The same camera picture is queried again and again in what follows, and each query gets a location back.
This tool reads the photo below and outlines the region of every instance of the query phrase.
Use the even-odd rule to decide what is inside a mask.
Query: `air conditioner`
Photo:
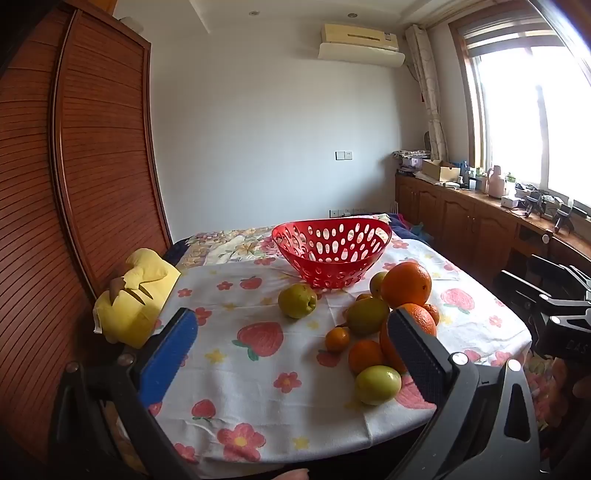
[[[371,28],[325,24],[318,54],[320,60],[368,63],[400,67],[404,54],[398,51],[396,35]]]

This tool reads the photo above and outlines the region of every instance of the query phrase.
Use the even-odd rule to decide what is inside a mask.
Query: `white wall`
[[[321,22],[174,35],[152,28],[174,21],[170,13],[154,22],[142,6],[119,0],[115,16],[138,19],[152,42],[154,149],[175,241],[329,209],[389,208],[389,155],[422,148],[427,129],[405,67],[318,60]],[[335,161],[336,150],[354,160]]]

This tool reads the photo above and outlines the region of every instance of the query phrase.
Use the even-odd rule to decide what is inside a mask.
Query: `wooden wardrobe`
[[[149,70],[148,42],[67,0],[0,76],[0,424],[42,461],[66,362],[109,348],[95,298],[132,251],[171,245]]]

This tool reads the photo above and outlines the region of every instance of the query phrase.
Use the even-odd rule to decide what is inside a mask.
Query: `small orange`
[[[330,353],[341,353],[349,345],[349,331],[342,327],[333,328],[324,337],[324,344]]]
[[[418,263],[399,263],[382,280],[381,293],[392,309],[404,303],[425,305],[431,294],[431,275]]]
[[[349,368],[355,375],[366,368],[385,365],[385,362],[379,343],[373,340],[360,340],[349,351]]]
[[[439,309],[435,305],[431,305],[430,303],[426,303],[423,306],[423,308],[429,312],[431,317],[433,317],[435,326],[439,325]]]

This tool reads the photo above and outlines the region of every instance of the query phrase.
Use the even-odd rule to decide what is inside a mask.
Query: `cabinet door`
[[[420,186],[417,191],[417,222],[422,222],[427,233],[439,236],[439,192],[431,186]]]
[[[398,185],[398,213],[401,213],[407,222],[416,222],[416,202],[413,184],[408,180],[400,181]]]
[[[450,196],[441,198],[441,254],[463,270],[468,270],[472,259],[472,215],[474,204]]]
[[[474,217],[474,256],[467,272],[490,287],[507,264],[517,224],[504,212],[486,205],[477,205]]]

